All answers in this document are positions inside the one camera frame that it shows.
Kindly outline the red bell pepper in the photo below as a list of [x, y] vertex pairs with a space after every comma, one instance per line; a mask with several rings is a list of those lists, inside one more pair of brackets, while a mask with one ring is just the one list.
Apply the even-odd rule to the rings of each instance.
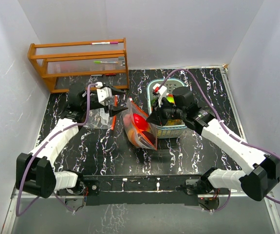
[[139, 114], [133, 114], [135, 126], [142, 131], [149, 131], [150, 127], [146, 120]]

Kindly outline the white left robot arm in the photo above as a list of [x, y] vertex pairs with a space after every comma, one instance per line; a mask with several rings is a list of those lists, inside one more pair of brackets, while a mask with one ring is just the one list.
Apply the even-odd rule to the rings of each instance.
[[53, 192], [69, 189], [78, 195], [84, 190], [79, 173], [73, 171], [55, 172], [54, 163], [68, 142], [87, 124], [89, 112], [103, 109], [110, 117], [124, 111], [111, 103], [115, 96], [125, 91], [112, 85], [97, 82], [85, 86], [74, 83], [70, 86], [68, 100], [54, 129], [30, 153], [21, 153], [16, 161], [16, 189], [42, 198]]

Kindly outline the pink peach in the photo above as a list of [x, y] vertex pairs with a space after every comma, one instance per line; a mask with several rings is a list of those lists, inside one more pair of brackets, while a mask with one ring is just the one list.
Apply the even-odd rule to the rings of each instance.
[[130, 114], [126, 114], [126, 115], [123, 117], [123, 122], [124, 122], [124, 125], [125, 125], [126, 127], [128, 127], [129, 125], [131, 125], [131, 123], [132, 123], [131, 115], [130, 115]]

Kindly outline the clear orange-zip bag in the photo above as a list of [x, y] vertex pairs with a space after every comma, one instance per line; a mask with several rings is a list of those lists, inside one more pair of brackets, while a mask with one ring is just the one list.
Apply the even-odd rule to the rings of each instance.
[[122, 112], [128, 140], [136, 148], [157, 150], [157, 129], [147, 122], [148, 115], [128, 98], [127, 109]]

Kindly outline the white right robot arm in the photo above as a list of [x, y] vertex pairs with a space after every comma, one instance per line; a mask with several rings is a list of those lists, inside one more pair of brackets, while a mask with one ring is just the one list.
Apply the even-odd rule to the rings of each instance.
[[280, 160], [272, 154], [246, 146], [209, 107], [199, 107], [192, 91], [178, 87], [172, 91], [174, 102], [166, 98], [167, 88], [156, 84], [152, 93], [158, 99], [152, 105], [148, 123], [164, 126], [169, 120], [182, 120], [185, 126], [210, 140], [240, 166], [240, 170], [210, 168], [195, 182], [185, 182], [193, 194], [213, 193], [217, 189], [239, 190], [251, 199], [261, 201], [280, 182]]

